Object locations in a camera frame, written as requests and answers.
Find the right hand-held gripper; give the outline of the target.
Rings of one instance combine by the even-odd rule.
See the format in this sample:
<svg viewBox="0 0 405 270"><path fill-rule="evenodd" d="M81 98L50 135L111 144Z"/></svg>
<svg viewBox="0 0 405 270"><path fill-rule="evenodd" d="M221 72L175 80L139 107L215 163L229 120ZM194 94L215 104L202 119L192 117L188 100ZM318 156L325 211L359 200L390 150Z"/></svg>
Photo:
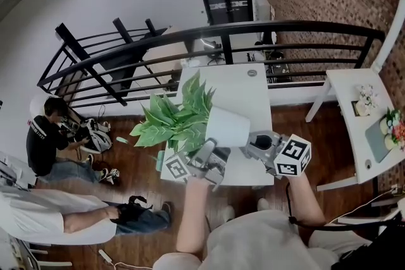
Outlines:
<svg viewBox="0 0 405 270"><path fill-rule="evenodd" d="M274 131L251 132L241 151L246 159L261 161L266 172L278 179L301 176L312 156L311 142Z"/></svg>

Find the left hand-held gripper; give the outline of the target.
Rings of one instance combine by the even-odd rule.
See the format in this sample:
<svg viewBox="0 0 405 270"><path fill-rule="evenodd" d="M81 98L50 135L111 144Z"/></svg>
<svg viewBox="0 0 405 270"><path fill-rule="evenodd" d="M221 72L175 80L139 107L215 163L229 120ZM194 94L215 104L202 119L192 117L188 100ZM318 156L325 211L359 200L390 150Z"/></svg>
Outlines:
<svg viewBox="0 0 405 270"><path fill-rule="evenodd" d="M231 153L229 148L216 148L216 145L216 140L209 138L191 156L179 152L169 158L164 164L169 171L169 179L185 183L190 177L203 179L212 186L212 191L216 191L224 180L228 157Z"/></svg>

